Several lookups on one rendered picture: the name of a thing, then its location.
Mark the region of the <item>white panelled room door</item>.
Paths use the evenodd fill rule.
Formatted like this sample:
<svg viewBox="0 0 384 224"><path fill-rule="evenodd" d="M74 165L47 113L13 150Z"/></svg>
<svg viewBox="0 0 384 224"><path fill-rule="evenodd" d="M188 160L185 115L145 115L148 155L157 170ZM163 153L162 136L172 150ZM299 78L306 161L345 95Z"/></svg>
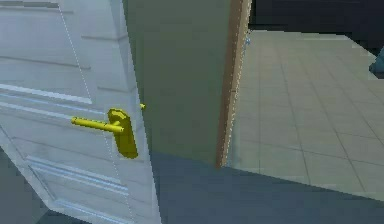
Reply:
<svg viewBox="0 0 384 224"><path fill-rule="evenodd" d="M123 0L0 0L0 147L51 210L91 224L162 224ZM131 118L138 157L111 132Z"/></svg>

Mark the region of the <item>teal blue object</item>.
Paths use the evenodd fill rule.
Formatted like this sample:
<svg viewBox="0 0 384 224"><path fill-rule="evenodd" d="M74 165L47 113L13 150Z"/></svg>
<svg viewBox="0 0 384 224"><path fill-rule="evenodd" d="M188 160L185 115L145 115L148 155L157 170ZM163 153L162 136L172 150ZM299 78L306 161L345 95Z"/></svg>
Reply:
<svg viewBox="0 0 384 224"><path fill-rule="evenodd" d="M376 76L384 76L384 47L380 50L375 62L369 66L369 71Z"/></svg>

